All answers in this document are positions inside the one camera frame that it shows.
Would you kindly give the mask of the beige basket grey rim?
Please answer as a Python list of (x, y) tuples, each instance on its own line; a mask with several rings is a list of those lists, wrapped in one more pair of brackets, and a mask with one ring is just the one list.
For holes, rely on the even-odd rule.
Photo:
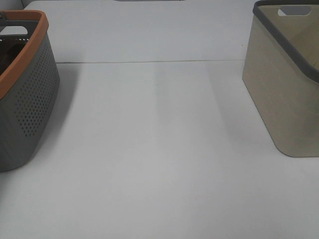
[(275, 145), (319, 154), (319, 3), (259, 0), (242, 79)]

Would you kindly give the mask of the grey perforated basket orange rim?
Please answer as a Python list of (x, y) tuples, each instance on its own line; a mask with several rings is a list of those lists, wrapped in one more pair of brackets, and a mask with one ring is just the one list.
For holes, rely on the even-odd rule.
[(29, 162), (54, 107), (60, 77), (39, 10), (2, 10), (2, 27), (21, 26), (26, 34), (0, 37), (0, 170)]

